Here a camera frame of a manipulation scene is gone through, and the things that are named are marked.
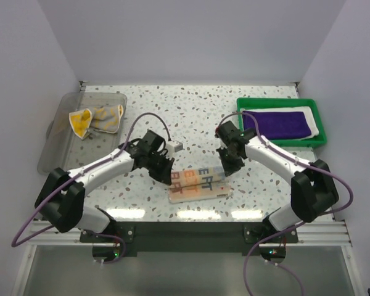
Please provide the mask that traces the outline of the colourful patterned towel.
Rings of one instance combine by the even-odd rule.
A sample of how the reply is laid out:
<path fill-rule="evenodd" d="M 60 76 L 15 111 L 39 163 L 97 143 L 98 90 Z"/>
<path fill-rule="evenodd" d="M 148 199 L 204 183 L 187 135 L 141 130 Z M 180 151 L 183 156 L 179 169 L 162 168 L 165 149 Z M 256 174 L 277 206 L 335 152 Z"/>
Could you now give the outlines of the colourful patterned towel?
<path fill-rule="evenodd" d="M 231 188 L 221 166 L 171 173 L 168 199 L 172 204 L 229 196 L 231 196 Z"/>

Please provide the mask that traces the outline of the purple towel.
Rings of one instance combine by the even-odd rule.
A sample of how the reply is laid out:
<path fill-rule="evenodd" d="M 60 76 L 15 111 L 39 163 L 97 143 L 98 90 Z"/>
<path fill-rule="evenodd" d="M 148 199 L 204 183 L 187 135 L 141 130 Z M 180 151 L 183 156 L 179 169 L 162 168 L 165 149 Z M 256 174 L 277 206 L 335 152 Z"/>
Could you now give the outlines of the purple towel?
<path fill-rule="evenodd" d="M 313 134 L 303 112 L 243 111 L 245 129 L 255 128 L 255 122 L 248 114 L 257 120 L 260 134 L 268 139 L 303 139 Z"/>

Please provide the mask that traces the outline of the white towel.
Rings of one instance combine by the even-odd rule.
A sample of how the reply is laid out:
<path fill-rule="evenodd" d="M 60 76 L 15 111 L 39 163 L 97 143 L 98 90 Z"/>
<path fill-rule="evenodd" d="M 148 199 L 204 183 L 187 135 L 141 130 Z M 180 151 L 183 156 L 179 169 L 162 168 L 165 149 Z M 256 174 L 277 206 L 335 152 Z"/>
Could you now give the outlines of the white towel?
<path fill-rule="evenodd" d="M 311 131 L 313 132 L 311 136 L 307 138 L 303 138 L 303 139 L 309 139 L 309 138 L 313 138 L 319 135 L 319 129 L 317 127 L 315 118 L 313 116 L 313 112 L 311 111 L 310 107 L 301 106 L 301 107 L 278 107 L 278 108 L 248 109 L 248 110 L 241 109 L 240 111 L 241 112 L 243 111 L 252 111 L 252 112 L 297 112 L 299 111 L 299 112 L 303 112 L 305 114 L 306 121 L 309 124 Z M 277 139 L 277 140 L 303 140 L 303 139 Z"/>

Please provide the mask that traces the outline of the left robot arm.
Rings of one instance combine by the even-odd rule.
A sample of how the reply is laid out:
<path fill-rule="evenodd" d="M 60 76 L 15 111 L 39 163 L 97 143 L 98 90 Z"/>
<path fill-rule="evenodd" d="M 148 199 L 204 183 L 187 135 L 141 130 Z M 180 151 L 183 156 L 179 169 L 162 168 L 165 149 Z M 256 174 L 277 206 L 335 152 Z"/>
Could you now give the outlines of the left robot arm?
<path fill-rule="evenodd" d="M 84 204 L 88 194 L 117 176 L 145 168 L 155 181 L 170 185 L 173 149 L 159 151 L 164 139 L 148 131 L 136 142 L 121 144 L 110 154 L 85 166 L 49 173 L 35 202 L 35 209 L 59 232 L 73 228 L 92 231 L 102 242 L 111 241 L 116 227 L 102 210 Z"/>

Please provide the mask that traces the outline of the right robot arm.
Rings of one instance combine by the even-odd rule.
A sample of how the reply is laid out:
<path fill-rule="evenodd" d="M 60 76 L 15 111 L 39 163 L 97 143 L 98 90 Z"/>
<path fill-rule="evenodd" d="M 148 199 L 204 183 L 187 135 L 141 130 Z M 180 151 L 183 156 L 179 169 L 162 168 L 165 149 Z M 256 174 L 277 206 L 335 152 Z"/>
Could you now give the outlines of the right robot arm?
<path fill-rule="evenodd" d="M 227 121 L 217 127 L 220 139 L 217 149 L 226 176 L 245 166 L 244 160 L 254 160 L 278 174 L 290 185 L 290 202 L 270 213 L 264 220 L 263 237 L 278 241 L 284 230 L 298 223 L 310 223 L 339 199 L 333 178 L 324 174 L 328 165 L 322 161 L 309 162 L 257 135 L 255 129 L 241 131 Z"/>

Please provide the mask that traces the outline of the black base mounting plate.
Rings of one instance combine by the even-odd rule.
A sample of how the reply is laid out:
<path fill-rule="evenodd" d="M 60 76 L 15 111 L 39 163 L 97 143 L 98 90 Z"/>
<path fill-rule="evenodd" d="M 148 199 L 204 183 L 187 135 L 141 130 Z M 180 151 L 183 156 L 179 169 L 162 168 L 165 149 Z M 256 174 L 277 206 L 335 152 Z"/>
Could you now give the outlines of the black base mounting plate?
<path fill-rule="evenodd" d="M 94 257 L 113 259 L 141 252 L 241 253 L 277 231 L 262 222 L 111 222 L 102 234 L 83 231 Z"/>

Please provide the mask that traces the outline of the yellow grey patterned towel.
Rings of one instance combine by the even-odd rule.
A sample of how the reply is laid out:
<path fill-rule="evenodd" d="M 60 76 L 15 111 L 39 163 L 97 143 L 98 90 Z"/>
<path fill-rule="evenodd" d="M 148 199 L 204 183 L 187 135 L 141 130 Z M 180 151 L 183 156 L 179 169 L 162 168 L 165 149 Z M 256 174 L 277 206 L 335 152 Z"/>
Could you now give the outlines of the yellow grey patterned towel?
<path fill-rule="evenodd" d="M 120 127 L 124 108 L 121 104 L 105 107 L 89 107 L 68 114 L 68 120 L 75 136 L 85 139 L 92 130 L 115 134 Z"/>

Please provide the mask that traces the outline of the green plastic tray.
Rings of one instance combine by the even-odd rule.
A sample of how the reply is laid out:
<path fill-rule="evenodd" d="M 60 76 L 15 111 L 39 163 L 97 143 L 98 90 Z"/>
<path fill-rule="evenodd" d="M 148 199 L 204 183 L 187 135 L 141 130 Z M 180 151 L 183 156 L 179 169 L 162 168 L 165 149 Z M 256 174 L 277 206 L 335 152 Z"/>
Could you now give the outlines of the green plastic tray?
<path fill-rule="evenodd" d="M 262 98 L 244 98 L 237 99 L 237 111 L 241 109 L 267 109 L 278 107 L 310 107 L 317 127 L 319 135 L 303 140 L 271 140 L 273 143 L 283 147 L 320 147 L 327 143 L 327 137 L 321 121 L 316 102 L 313 99 L 262 99 Z"/>

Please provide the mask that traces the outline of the clear grey plastic bin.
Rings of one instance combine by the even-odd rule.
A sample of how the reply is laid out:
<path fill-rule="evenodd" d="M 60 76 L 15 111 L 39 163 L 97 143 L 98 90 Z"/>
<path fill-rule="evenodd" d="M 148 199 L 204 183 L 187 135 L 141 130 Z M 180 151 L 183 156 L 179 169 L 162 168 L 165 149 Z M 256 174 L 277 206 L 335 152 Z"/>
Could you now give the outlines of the clear grey plastic bin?
<path fill-rule="evenodd" d="M 122 128 L 114 134 L 93 129 L 85 139 L 80 139 L 70 126 L 69 114 L 94 107 L 126 107 L 126 103 L 127 97 L 121 93 L 73 92 L 64 95 L 47 129 L 46 143 L 37 165 L 38 173 L 48 175 L 57 167 L 71 170 L 111 153 L 120 143 Z"/>

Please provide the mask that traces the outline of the aluminium frame rail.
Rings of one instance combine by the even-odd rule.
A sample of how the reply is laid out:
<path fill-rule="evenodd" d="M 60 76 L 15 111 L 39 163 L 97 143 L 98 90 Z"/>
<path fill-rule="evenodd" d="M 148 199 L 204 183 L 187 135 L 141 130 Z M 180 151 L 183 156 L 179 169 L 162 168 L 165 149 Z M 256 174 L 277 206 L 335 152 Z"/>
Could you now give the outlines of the aluminium frame rail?
<path fill-rule="evenodd" d="M 28 241 L 31 245 L 79 245 L 81 231 L 73 229 L 59 233 L 49 229 Z M 297 229 L 296 247 L 351 247 L 347 225 L 338 221 L 314 221 Z"/>

